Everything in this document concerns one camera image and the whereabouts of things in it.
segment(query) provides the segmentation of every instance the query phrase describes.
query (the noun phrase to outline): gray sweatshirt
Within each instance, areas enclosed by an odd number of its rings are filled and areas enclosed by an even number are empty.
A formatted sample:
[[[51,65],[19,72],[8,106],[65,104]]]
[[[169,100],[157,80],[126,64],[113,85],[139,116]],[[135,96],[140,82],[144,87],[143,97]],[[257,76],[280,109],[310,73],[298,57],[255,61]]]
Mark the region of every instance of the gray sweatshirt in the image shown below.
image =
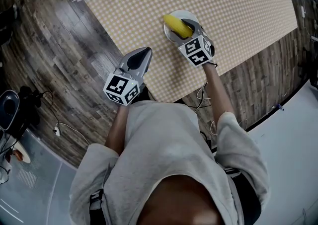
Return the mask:
[[[190,108],[137,102],[129,111],[125,149],[120,156],[100,144],[88,147],[71,187],[71,221],[90,224],[89,197],[103,188],[106,223],[135,225],[161,180],[187,175],[207,189],[225,225],[243,225],[235,185],[223,168],[237,168],[247,177],[262,209],[269,197],[267,170],[256,143],[232,113],[219,118],[217,134],[214,157],[200,134],[197,115]]]

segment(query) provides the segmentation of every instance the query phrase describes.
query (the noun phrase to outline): sleeve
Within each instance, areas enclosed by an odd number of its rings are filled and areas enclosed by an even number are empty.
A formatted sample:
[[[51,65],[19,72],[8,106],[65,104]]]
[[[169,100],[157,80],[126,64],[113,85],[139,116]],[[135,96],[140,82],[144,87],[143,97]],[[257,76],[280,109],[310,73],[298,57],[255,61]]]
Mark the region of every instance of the sleeve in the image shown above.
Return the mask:
[[[215,161],[224,168],[240,170],[251,183],[264,209],[270,196],[269,177],[256,142],[239,126],[231,112],[225,112],[219,118],[217,131]]]
[[[90,224],[89,198],[103,187],[105,174],[115,166],[118,157],[114,150],[100,144],[88,147],[71,185],[69,211],[72,224]]]

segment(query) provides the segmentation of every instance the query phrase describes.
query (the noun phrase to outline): wood-patterned floor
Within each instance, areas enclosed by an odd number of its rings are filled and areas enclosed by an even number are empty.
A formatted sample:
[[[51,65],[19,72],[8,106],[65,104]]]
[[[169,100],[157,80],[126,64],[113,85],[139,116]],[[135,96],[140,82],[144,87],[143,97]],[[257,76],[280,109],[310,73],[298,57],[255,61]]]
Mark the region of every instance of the wood-patterned floor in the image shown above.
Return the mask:
[[[311,0],[292,1],[299,28],[221,76],[244,128],[271,111],[301,82],[297,63],[304,59],[303,47],[309,49],[311,43],[302,27],[299,6],[306,4],[305,27],[310,34],[314,34],[316,14]],[[116,106],[102,89],[121,53],[84,2],[0,0],[0,10],[14,2],[20,8],[20,18],[13,25],[10,44],[2,46],[1,83],[15,90],[22,85],[41,92],[51,90],[52,109],[60,121],[81,131],[91,143],[103,144]],[[196,93],[184,101],[198,105]],[[32,131],[58,155],[79,165],[87,148],[85,140],[63,126],[62,135],[55,136],[50,94],[44,98],[38,110],[41,123]],[[198,115],[201,129],[213,138],[211,108],[199,109]]]

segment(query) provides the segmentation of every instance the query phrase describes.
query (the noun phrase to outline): table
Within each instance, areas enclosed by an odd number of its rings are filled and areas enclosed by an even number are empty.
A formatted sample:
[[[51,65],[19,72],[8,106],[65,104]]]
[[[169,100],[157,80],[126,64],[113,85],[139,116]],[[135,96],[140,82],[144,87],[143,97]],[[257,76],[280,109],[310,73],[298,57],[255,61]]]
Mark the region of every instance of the table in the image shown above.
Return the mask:
[[[205,82],[163,33],[164,14],[192,12],[213,40],[221,75],[295,28],[291,0],[90,0],[86,2],[123,54],[154,52],[145,83],[157,101],[174,102]]]

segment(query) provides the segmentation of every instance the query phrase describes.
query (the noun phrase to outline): fiducial marker cube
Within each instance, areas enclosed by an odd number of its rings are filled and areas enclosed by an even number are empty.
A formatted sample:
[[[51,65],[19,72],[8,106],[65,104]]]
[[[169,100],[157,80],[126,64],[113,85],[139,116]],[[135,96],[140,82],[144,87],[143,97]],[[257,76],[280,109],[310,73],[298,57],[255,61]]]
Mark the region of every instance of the fiducial marker cube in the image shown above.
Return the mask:
[[[109,74],[103,91],[110,100],[125,106],[140,93],[138,81],[114,73]]]
[[[190,40],[178,49],[194,67],[198,67],[212,59],[211,43],[203,35]]]

